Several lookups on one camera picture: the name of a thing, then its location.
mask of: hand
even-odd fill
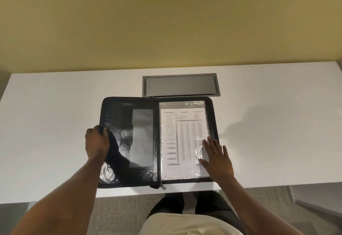
[[[93,129],[87,129],[85,134],[85,150],[90,160],[96,156],[101,156],[105,160],[109,150],[107,128],[103,129],[103,135],[100,134],[99,125],[96,125]]]
[[[208,137],[208,142],[203,140],[203,146],[206,148],[209,156],[209,162],[199,159],[199,162],[206,169],[211,179],[217,183],[224,181],[226,178],[234,177],[233,165],[228,157],[226,146],[219,144],[217,140]]]

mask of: yellow wall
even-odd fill
[[[331,61],[342,0],[0,0],[12,73]]]

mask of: gray carpet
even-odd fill
[[[305,235],[342,235],[342,220],[292,202],[287,186],[248,189],[256,199]],[[154,205],[164,196],[139,195],[97,198],[88,235],[135,235]],[[196,201],[184,194],[183,213],[194,213]]]

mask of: person's lap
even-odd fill
[[[183,209],[184,199],[182,193],[165,194],[165,197],[153,207],[147,218],[159,212],[182,214]],[[223,220],[246,234],[240,219],[235,215],[225,199],[215,191],[199,192],[195,214],[208,215]]]

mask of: person's left hand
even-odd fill
[[[100,134],[99,125],[92,129],[87,129],[85,134],[85,150],[90,160],[96,156],[101,156],[104,160],[109,150],[107,128],[103,129],[103,134]]]

